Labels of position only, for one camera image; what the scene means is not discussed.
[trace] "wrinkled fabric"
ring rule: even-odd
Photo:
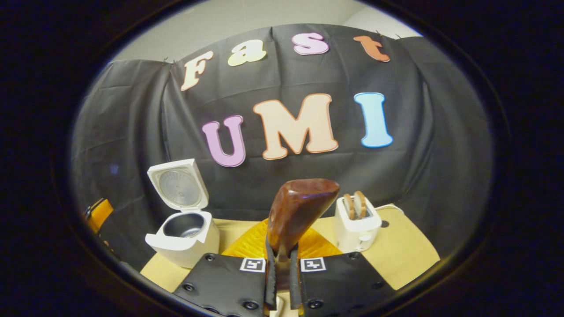
[[[299,55],[292,37],[321,34],[330,49]],[[366,54],[355,36],[382,44],[390,61]],[[263,41],[264,59],[231,67],[236,45]],[[198,84],[186,91],[184,64],[212,50]],[[329,94],[336,150],[267,161],[257,103],[277,99],[297,117],[303,99]],[[364,147],[363,112],[357,93],[385,96],[391,145]],[[221,123],[225,153],[233,151],[223,120],[243,116],[245,161],[217,164],[201,128]],[[107,198],[114,212],[100,230],[103,239],[137,270],[155,253],[146,233],[155,233],[176,210],[151,185],[152,165],[195,159],[214,218],[261,221],[280,186],[291,179],[328,178],[341,194],[361,190],[374,206],[394,203],[429,238],[441,258],[479,226],[493,169],[493,141],[486,112],[463,72],[422,37],[392,39],[365,30],[321,24],[264,28],[226,38],[174,64],[114,61],[93,83],[77,116],[72,138],[72,181],[80,209]],[[334,206],[324,217],[334,215]]]

